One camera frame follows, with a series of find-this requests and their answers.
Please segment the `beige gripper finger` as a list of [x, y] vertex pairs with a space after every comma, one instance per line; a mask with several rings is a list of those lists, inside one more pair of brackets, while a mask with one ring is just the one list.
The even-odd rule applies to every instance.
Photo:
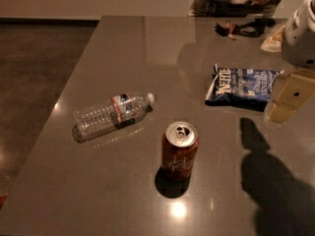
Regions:
[[295, 113], [295, 109], [274, 101], [270, 101], [265, 108], [266, 119], [279, 124], [287, 122]]

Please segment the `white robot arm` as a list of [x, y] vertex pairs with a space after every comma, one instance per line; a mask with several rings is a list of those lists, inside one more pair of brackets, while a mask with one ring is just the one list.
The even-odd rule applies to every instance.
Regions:
[[315, 94], [315, 0], [303, 0], [286, 22], [282, 57], [293, 69], [275, 80], [264, 112], [265, 120], [277, 126]]

